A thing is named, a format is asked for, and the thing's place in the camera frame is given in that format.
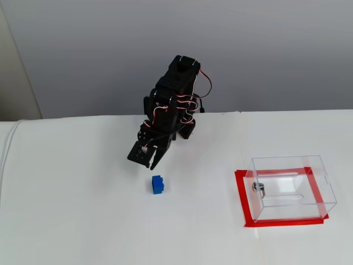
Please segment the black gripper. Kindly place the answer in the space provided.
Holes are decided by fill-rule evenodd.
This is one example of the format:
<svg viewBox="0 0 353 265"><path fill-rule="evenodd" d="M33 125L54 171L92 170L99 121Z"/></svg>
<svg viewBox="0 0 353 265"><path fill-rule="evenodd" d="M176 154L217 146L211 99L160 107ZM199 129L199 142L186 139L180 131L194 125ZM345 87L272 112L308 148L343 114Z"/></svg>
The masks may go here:
<svg viewBox="0 0 353 265"><path fill-rule="evenodd" d="M168 151L173 139L172 136L176 133L175 130L171 132L162 132L158 128L153 127L149 121L143 121L140 130L137 133L137 139L143 144L150 144L151 146L156 147L156 153L152 165L150 166L150 163L147 163L145 164L146 168L150 167L150 169L154 169L156 167Z"/></svg>

